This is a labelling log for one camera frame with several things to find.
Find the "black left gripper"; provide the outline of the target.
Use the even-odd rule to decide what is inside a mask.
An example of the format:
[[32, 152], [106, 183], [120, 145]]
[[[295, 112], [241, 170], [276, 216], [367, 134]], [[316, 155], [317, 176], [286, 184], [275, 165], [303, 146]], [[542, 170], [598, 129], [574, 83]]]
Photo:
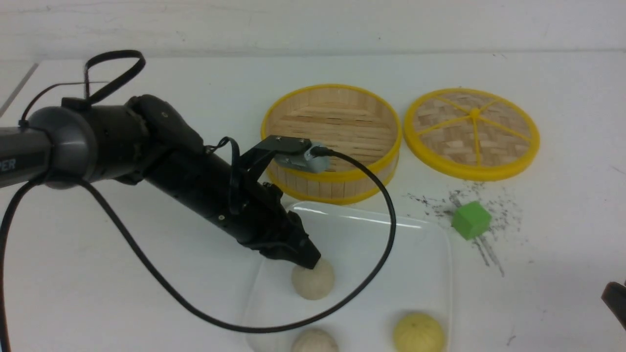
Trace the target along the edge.
[[264, 258], [314, 269], [321, 254], [283, 207], [283, 192], [246, 174], [233, 185], [232, 170], [215, 154], [171, 152], [145, 180]]

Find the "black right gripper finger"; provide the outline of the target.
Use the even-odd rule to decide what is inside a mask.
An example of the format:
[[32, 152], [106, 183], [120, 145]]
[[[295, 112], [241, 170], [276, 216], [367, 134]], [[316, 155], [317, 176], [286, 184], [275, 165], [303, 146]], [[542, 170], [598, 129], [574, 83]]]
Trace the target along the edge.
[[626, 329], [626, 286], [618, 282], [610, 282], [602, 292], [602, 301]]

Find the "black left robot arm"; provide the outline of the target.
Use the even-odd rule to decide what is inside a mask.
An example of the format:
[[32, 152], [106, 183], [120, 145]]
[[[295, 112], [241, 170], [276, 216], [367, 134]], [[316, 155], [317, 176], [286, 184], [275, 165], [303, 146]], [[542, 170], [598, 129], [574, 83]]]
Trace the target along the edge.
[[172, 105], [144, 94], [119, 106], [45, 107], [25, 126], [1, 129], [1, 186], [39, 176], [69, 189], [73, 176], [88, 183], [147, 181], [238, 243], [269, 259], [307, 269], [321, 254], [302, 222], [280, 203], [279, 187], [261, 184], [268, 164], [208, 152], [203, 140]]

